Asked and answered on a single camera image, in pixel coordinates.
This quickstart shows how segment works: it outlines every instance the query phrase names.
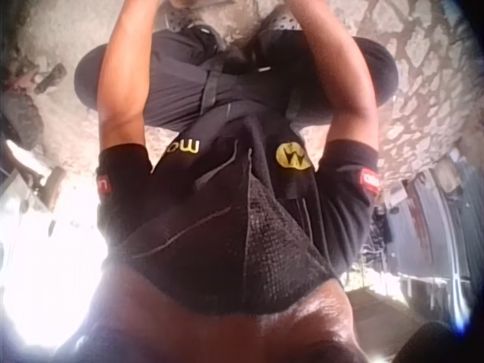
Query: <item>sleeve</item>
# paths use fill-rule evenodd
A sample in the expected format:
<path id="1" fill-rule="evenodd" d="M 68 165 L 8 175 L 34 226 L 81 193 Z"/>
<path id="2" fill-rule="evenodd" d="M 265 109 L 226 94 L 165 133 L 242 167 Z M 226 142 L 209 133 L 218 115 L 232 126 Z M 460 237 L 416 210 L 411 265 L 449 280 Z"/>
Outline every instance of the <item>sleeve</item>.
<path id="1" fill-rule="evenodd" d="M 98 227 L 109 245 L 125 240 L 143 222 L 152 165 L 146 147 L 123 144 L 103 150 L 97 170 Z"/>
<path id="2" fill-rule="evenodd" d="M 347 271 L 368 238 L 380 187 L 378 152 L 351 140 L 326 145 L 316 173 L 324 243 L 316 246 L 337 275 Z"/>

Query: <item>black pants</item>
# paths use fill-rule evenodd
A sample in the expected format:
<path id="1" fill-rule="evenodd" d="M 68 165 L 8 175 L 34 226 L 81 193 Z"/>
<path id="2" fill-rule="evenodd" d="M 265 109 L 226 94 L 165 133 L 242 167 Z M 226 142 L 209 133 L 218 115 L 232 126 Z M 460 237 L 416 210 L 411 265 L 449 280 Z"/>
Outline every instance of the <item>black pants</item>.
<path id="1" fill-rule="evenodd" d="M 367 61 L 377 103 L 383 104 L 398 86 L 395 61 L 376 42 L 360 38 L 355 41 Z M 180 132 L 211 107 L 246 99 L 300 126 L 329 120 L 330 105 L 302 32 L 261 33 L 253 45 L 255 64 L 241 57 L 227 59 L 225 54 L 217 54 L 216 48 L 215 37 L 196 27 L 180 33 L 164 30 L 153 34 L 150 91 L 144 108 L 146 125 Z M 90 51 L 76 69 L 76 93 L 92 109 L 96 109 L 105 49 L 106 45 L 102 45 Z"/>

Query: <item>skin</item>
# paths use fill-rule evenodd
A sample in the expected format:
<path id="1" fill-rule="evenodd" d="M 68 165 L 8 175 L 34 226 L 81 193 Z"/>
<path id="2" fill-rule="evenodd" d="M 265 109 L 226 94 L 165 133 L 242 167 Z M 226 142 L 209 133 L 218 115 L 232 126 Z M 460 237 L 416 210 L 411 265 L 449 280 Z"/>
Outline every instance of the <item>skin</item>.
<path id="1" fill-rule="evenodd" d="M 107 47 L 98 90 L 101 149 L 144 145 L 151 33 L 159 0 L 125 0 Z M 289 0 L 334 108 L 328 139 L 377 149 L 377 105 L 370 73 L 325 0 Z M 171 361 L 293 361 L 315 343 L 358 348 L 349 301 L 329 280 L 285 312 L 213 317 L 187 310 L 125 265 L 105 271 L 90 319 L 122 331 Z"/>

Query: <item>knee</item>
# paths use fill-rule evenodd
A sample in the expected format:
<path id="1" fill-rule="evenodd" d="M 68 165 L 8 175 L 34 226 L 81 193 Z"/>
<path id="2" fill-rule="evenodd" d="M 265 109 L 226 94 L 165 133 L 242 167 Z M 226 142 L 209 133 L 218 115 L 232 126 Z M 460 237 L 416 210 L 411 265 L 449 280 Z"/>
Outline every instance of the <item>knee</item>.
<path id="1" fill-rule="evenodd" d="M 393 56 L 370 39 L 356 39 L 370 70 L 378 105 L 387 102 L 399 87 L 399 71 Z"/>
<path id="2" fill-rule="evenodd" d="M 74 73 L 77 98 L 93 110 L 97 108 L 99 74 L 105 49 L 105 45 L 102 45 L 90 51 L 79 62 Z"/>

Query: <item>red logo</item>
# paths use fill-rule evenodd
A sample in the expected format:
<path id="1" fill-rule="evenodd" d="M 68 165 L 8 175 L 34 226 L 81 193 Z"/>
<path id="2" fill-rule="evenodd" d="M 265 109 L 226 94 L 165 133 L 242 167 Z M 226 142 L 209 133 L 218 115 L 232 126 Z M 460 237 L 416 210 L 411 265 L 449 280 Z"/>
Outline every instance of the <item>red logo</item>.
<path id="1" fill-rule="evenodd" d="M 111 184 L 107 175 L 98 176 L 98 193 L 100 195 L 106 195 L 111 192 Z"/>
<path id="2" fill-rule="evenodd" d="M 361 171 L 360 184 L 375 193 L 378 193 L 380 190 L 380 179 L 377 173 L 372 172 L 370 169 L 363 169 Z"/>

